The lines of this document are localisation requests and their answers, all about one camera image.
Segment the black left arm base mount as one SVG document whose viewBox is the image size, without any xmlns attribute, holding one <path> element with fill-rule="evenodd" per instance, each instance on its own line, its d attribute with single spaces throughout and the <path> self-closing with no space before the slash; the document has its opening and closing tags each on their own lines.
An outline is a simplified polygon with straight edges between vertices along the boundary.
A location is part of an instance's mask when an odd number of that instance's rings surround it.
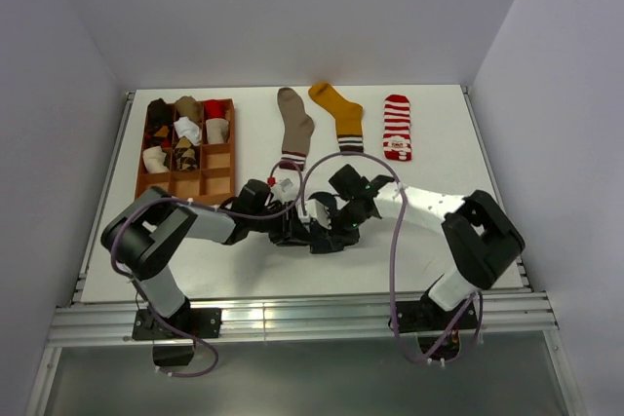
<svg viewBox="0 0 624 416">
<path fill-rule="evenodd" d="M 152 360 L 155 365 L 176 369 L 188 365 L 199 344 L 163 345 L 161 341 L 176 339 L 214 339 L 219 336 L 222 310 L 219 308 L 186 308 L 171 318 L 162 318 L 148 308 L 136 312 L 132 340 L 153 342 Z"/>
</svg>

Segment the wooden compartment tray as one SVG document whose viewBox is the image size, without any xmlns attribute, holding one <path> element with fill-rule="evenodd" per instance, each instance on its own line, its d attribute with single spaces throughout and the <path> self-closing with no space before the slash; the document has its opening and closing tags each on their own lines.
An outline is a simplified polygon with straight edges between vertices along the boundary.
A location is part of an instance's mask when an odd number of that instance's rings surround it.
<svg viewBox="0 0 624 416">
<path fill-rule="evenodd" d="M 143 119 L 135 196 L 161 188 L 218 205 L 234 195 L 236 119 L 230 98 L 151 100 Z"/>
</svg>

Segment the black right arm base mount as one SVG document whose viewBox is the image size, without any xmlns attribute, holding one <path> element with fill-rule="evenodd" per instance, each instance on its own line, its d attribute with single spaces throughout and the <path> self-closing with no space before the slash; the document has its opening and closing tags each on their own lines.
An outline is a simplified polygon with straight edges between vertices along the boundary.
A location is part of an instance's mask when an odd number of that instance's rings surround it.
<svg viewBox="0 0 624 416">
<path fill-rule="evenodd" d="M 444 311 L 429 299 L 398 301 L 397 324 L 400 334 L 430 332 L 417 336 L 417 344 L 426 362 L 447 364 L 462 353 L 460 333 L 473 330 L 470 346 L 477 344 L 483 325 L 483 305 L 466 300 L 451 311 Z"/>
</svg>

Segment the brown argyle sock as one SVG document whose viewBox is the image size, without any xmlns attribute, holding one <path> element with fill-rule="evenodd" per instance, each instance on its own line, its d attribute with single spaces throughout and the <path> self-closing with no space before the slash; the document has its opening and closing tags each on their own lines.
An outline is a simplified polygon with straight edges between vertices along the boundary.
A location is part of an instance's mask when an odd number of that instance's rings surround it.
<svg viewBox="0 0 624 416">
<path fill-rule="evenodd" d="M 199 168 L 195 146 L 188 139 L 179 139 L 173 154 L 177 171 L 194 171 Z"/>
</svg>

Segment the navy blue sock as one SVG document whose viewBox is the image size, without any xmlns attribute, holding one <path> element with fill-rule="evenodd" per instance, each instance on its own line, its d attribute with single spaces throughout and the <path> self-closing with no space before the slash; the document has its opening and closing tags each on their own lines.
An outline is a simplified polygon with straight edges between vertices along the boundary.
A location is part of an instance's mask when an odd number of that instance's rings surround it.
<svg viewBox="0 0 624 416">
<path fill-rule="evenodd" d="M 355 245 L 360 240 L 358 229 L 352 231 L 328 230 L 314 222 L 309 225 L 311 254 L 330 254 L 341 252 L 346 247 Z"/>
</svg>

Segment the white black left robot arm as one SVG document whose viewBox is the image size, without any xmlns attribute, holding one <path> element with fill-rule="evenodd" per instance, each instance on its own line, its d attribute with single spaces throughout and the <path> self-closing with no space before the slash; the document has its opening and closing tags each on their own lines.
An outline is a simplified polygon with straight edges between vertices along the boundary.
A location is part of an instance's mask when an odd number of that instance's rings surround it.
<svg viewBox="0 0 624 416">
<path fill-rule="evenodd" d="M 311 243 L 296 207 L 270 198 L 269 185 L 257 179 L 216 208 L 184 201 L 159 187 L 148 189 L 103 229 L 100 243 L 111 254 L 114 269 L 155 310 L 155 326 L 178 337 L 190 325 L 190 305 L 169 262 L 185 238 L 232 246 L 257 232 L 276 246 Z"/>
</svg>

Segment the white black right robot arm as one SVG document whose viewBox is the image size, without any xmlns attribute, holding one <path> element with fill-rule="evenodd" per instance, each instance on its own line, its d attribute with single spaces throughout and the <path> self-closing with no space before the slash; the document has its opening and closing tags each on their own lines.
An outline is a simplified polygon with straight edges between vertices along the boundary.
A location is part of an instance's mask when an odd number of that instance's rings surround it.
<svg viewBox="0 0 624 416">
<path fill-rule="evenodd" d="M 407 222 L 446 239 L 453 264 L 425 293 L 421 307 L 424 321 L 435 328 L 446 326 L 469 295 L 492 288 L 526 247 L 516 226 L 483 190 L 437 193 L 387 175 L 368 180 L 350 165 L 337 171 L 329 184 L 346 202 L 329 213 L 333 233 L 354 232 L 376 217 Z"/>
</svg>

